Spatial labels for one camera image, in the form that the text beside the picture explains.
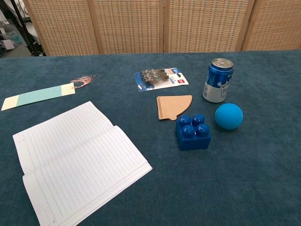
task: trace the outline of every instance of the woven room divider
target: woven room divider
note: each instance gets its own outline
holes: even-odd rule
[[[239,51],[254,0],[165,0],[165,52]]]
[[[301,48],[301,0],[257,0],[242,50]]]
[[[163,52],[163,0],[89,0],[100,53]]]
[[[301,48],[301,0],[24,0],[48,56]]]
[[[99,54],[87,0],[25,0],[47,56]]]

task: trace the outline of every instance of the notebook page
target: notebook page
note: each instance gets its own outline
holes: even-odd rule
[[[13,135],[24,174],[112,128],[90,101]]]
[[[114,126],[23,176],[41,225],[76,225],[151,170]]]

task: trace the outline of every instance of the rubber ball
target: rubber ball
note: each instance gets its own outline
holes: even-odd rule
[[[242,110],[235,104],[223,104],[215,111],[215,121],[224,129],[236,129],[243,118]]]

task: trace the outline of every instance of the pink tassel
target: pink tassel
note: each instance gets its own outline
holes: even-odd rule
[[[79,83],[79,82],[83,83],[81,86],[74,86],[74,88],[77,89],[77,88],[84,87],[87,84],[91,83],[95,79],[95,77],[96,77],[96,75],[85,75],[80,78],[76,78],[76,79],[72,80],[71,82],[73,82],[74,84]]]

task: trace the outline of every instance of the soda can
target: soda can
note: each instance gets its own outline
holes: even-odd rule
[[[208,68],[203,97],[214,103],[224,101],[232,74],[232,61],[224,58],[213,59]]]

